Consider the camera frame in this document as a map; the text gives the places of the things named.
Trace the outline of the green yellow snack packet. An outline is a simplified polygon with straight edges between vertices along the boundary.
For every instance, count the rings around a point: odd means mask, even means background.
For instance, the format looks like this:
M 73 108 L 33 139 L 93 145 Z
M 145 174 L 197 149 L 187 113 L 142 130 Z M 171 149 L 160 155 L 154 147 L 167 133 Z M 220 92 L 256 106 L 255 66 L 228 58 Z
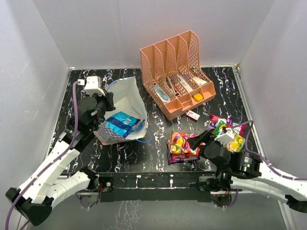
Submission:
M 236 123 L 232 123 L 232 120 L 230 118 L 219 118 L 214 123 L 214 140 L 232 153 L 240 152 L 245 144 L 245 138 L 242 135 L 243 131 L 246 128 L 246 125 L 233 127 L 236 125 Z

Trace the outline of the orange pink fruit snack packet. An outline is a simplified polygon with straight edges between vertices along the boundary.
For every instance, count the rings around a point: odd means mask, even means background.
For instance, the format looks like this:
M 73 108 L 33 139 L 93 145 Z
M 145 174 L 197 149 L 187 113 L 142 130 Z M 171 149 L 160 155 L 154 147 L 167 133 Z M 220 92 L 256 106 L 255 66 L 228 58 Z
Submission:
M 172 132 L 169 140 L 169 152 L 173 155 L 182 155 L 185 157 L 199 156 L 199 148 L 193 150 L 189 143 L 188 138 L 196 137 L 194 134 L 187 134 L 184 132 Z

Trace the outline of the large blue snack bag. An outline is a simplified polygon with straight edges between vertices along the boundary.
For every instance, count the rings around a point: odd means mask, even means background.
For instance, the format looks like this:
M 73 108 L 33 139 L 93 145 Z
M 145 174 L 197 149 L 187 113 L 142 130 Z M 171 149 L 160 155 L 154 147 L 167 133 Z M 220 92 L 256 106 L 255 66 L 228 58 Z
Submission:
M 130 116 L 124 112 L 118 112 L 103 122 L 103 125 L 116 134 L 126 138 L 129 134 L 134 133 L 133 126 L 140 119 Z

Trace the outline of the blue checkered paper bag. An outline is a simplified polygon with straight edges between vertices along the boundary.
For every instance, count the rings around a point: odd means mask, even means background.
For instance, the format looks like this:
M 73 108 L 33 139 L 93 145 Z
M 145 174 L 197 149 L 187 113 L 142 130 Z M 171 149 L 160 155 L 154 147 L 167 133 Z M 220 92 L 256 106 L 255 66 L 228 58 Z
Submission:
M 106 90 L 114 94 L 113 101 L 116 109 L 111 112 L 106 112 L 105 119 L 108 119 L 118 112 L 124 112 L 140 120 L 145 120 L 145 122 L 139 131 L 129 134 L 126 138 L 111 131 L 102 123 L 99 129 L 94 132 L 99 141 L 103 145 L 112 145 L 134 140 L 142 144 L 150 142 L 154 135 L 152 131 L 148 129 L 147 111 L 139 93 L 136 78 L 129 77 L 118 79 L 109 84 Z

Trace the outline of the blue snack packet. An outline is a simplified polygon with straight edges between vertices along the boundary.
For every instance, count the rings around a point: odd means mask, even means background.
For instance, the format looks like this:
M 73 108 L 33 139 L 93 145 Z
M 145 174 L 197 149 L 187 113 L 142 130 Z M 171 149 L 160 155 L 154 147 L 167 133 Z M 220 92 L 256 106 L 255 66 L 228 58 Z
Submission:
M 134 130 L 134 131 L 139 131 L 139 130 L 142 128 L 144 122 L 145 122 L 145 120 L 142 120 L 142 121 L 139 120 L 139 121 L 133 126 L 133 130 Z

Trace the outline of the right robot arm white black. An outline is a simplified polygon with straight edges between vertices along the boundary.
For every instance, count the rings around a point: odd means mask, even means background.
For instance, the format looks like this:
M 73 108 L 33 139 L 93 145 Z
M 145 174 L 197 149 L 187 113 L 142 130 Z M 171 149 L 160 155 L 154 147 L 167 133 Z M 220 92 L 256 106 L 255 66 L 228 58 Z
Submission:
M 229 151 L 225 144 L 235 137 L 233 131 L 225 129 L 218 136 L 204 131 L 188 138 L 191 149 L 199 149 L 200 155 L 216 166 L 213 178 L 201 176 L 195 186 L 206 192 L 248 190 L 275 198 L 292 210 L 306 213 L 307 182 L 277 170 L 257 153 Z

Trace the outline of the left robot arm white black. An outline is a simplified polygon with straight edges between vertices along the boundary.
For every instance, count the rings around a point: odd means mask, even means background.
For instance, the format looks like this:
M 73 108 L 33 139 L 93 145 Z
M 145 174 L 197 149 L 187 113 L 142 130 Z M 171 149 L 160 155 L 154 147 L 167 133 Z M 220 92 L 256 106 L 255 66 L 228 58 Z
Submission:
M 55 183 L 65 168 L 79 156 L 94 139 L 94 131 L 105 120 L 106 112 L 115 110 L 113 93 L 105 96 L 73 96 L 74 115 L 59 136 L 51 153 L 39 168 L 18 188 L 10 188 L 6 197 L 11 209 L 16 209 L 34 226 L 42 224 L 52 209 L 71 195 L 81 191 L 95 191 L 99 187 L 98 173 L 88 167 Z

